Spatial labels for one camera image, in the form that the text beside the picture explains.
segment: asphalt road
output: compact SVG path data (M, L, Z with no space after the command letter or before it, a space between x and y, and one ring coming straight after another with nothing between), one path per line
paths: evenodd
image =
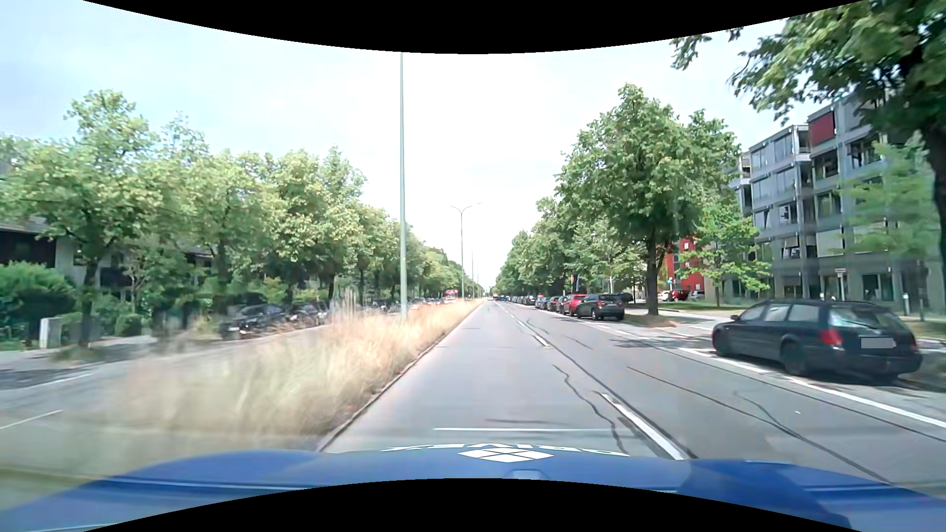
M687 325L671 333L487 302L325 450L489 442L634 454L656 432L649 448L665 456L774 460L943 492L943 394L720 359L713 320L678 319Z

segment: gray building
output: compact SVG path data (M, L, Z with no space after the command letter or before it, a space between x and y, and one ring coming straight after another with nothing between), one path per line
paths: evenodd
M749 149L748 172L730 186L760 230L759 258L772 264L770 290L748 293L731 281L725 299L834 297L904 310L906 293L912 313L921 298L925 308L944 312L936 254L918 283L904 274L903 260L848 249L868 228L850 224L856 205L840 189L880 179L884 161L871 143L886 140L861 123L858 105L850 98L837 101L811 114L807 124L787 127Z

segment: street lamp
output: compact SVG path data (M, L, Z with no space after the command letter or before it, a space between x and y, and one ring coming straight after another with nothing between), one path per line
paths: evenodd
M460 213L460 298L466 298L466 265L464 264L464 211L470 207L475 207L478 204L467 205L464 208L455 207L453 205L447 205L450 208L456 209Z
M408 223L404 196L404 52L401 60L401 318L408 317Z

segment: double-arm street light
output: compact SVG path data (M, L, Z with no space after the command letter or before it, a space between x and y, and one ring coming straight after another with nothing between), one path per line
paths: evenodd
M465 299L465 298L466 298L466 286L465 286L465 284L466 284L466 269L465 269L465 268L466 268L466 265L464 264L464 211L466 211L466 210L467 210L468 208L470 208L470 207L475 207L475 206L477 206L477 205L479 205L479 204L482 204L482 202L479 202L478 204L467 205L467 206L464 207L464 208L455 207L455 206L453 206L453 205L447 205L448 207L450 207L450 208L452 208L452 209L456 209L456 211L460 213L460 270L461 270L461 275L460 275L460 298L461 298L461 299Z

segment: white sky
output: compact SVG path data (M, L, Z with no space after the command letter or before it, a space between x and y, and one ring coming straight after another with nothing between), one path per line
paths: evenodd
M625 82L681 114L706 108L744 147L774 133L726 79L737 53L780 28L701 48L686 72L667 41L517 55L406 54L407 220L493 284L510 241L538 218L563 151L618 102ZM325 154L338 145L368 178L364 201L397 217L398 61L394 52L298 44L194 27L77 0L0 0L0 133L65 136L69 100L120 90L156 126L190 116L215 150ZM799 106L794 123L817 106Z

